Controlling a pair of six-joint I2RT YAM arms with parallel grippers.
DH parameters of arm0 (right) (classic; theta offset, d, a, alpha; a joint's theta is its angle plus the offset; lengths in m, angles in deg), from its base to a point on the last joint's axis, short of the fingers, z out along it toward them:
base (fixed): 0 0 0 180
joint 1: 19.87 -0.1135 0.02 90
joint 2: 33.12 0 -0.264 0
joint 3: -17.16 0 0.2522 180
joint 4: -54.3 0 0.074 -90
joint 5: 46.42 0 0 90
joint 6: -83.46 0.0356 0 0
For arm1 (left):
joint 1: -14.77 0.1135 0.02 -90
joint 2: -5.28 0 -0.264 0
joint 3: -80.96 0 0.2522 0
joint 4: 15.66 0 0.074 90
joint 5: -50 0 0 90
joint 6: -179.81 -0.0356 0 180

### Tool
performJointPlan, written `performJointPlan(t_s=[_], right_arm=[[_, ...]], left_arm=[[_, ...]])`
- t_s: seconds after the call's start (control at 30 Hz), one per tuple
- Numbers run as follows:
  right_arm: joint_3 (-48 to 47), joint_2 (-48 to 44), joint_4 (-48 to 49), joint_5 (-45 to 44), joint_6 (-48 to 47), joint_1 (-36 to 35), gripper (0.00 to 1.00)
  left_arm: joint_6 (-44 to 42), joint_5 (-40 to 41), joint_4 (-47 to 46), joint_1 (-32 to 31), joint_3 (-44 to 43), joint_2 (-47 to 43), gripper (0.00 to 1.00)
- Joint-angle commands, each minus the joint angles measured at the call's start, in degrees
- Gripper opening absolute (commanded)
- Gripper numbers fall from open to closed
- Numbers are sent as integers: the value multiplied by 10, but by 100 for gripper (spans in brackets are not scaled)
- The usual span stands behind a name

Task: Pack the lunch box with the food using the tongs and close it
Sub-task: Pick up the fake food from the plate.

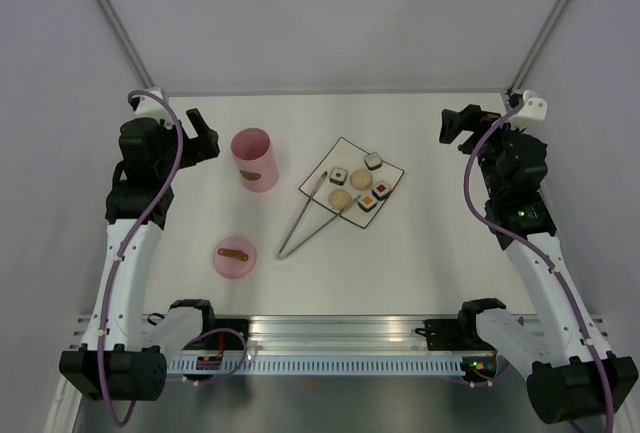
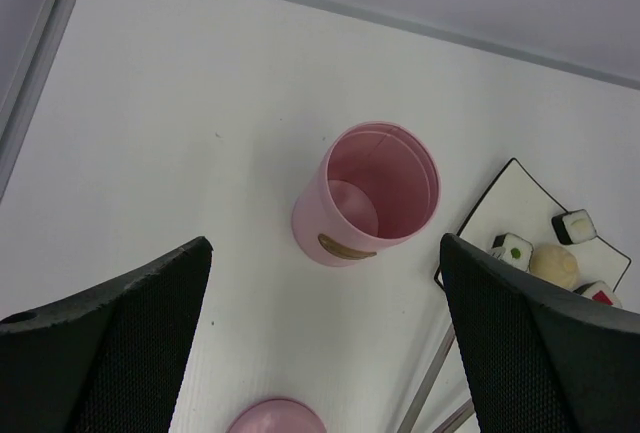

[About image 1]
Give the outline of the pink round container lid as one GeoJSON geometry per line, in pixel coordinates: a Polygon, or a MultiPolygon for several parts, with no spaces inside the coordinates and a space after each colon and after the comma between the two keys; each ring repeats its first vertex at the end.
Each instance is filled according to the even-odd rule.
{"type": "Polygon", "coordinates": [[[245,237],[227,237],[214,248],[214,269],[225,279],[235,280],[247,276],[256,263],[257,250],[245,237]]]}

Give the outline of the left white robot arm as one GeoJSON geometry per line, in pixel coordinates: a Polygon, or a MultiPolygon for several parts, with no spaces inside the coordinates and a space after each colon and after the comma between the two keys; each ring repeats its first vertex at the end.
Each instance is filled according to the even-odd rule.
{"type": "Polygon", "coordinates": [[[107,251],[98,297],[76,350],[64,351],[59,371],[86,399],[155,401],[164,389],[168,363],[191,343],[206,349],[218,337],[211,303],[177,300],[149,332],[143,306],[151,260],[164,231],[172,189],[164,183],[178,162],[182,168],[220,153],[218,134],[198,109],[187,117],[193,138],[150,117],[120,128],[122,158],[106,199],[107,251]]]}

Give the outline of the sushi roll green centre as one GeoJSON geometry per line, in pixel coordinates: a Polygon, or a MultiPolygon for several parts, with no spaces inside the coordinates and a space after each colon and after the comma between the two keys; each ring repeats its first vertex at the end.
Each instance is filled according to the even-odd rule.
{"type": "Polygon", "coordinates": [[[341,167],[334,167],[329,175],[329,180],[332,184],[343,186],[348,178],[348,172],[341,167]]]}

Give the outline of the sushi roll red centre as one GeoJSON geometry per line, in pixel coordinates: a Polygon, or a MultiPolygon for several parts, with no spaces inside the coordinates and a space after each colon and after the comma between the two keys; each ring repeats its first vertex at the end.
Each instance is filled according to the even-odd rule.
{"type": "Polygon", "coordinates": [[[391,192],[392,188],[387,182],[383,180],[377,182],[371,189],[372,195],[378,201],[385,201],[390,196],[391,192]]]}

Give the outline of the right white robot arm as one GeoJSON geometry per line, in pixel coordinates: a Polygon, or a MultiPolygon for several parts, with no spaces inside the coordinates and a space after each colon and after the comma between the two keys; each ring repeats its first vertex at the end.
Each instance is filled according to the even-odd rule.
{"type": "Polygon", "coordinates": [[[504,115],[468,105],[441,113],[439,141],[467,155],[463,195],[471,214],[495,235],[515,266],[535,308],[542,337],[528,332],[495,298],[463,304],[459,341],[484,343],[526,382],[535,413],[546,424],[615,415],[639,379],[634,360],[618,356],[595,326],[571,280],[557,229],[540,194],[548,172],[547,146],[514,126],[523,105],[504,115]]]}

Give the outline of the sushi roll white centre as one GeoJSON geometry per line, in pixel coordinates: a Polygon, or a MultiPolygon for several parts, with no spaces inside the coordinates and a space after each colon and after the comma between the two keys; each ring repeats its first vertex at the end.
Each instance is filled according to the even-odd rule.
{"type": "Polygon", "coordinates": [[[364,157],[364,163],[369,171],[375,171],[383,165],[383,161],[377,152],[366,155],[364,157]]]}

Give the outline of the beige bun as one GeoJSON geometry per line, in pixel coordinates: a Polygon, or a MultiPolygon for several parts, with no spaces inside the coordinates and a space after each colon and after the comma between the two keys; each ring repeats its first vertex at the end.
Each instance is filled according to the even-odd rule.
{"type": "Polygon", "coordinates": [[[351,194],[344,189],[335,189],[328,197],[330,207],[336,211],[343,211],[351,201],[351,194]]]}
{"type": "Polygon", "coordinates": [[[350,183],[357,191],[368,190],[373,184],[373,175],[368,170],[358,169],[351,174],[350,183]]]}

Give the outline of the sushi roll orange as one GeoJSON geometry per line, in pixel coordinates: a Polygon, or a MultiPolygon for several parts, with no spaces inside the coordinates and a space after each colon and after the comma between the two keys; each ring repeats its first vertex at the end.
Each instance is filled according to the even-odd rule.
{"type": "Polygon", "coordinates": [[[378,204],[378,200],[372,194],[364,194],[358,200],[358,207],[365,213],[373,211],[378,204]]]}

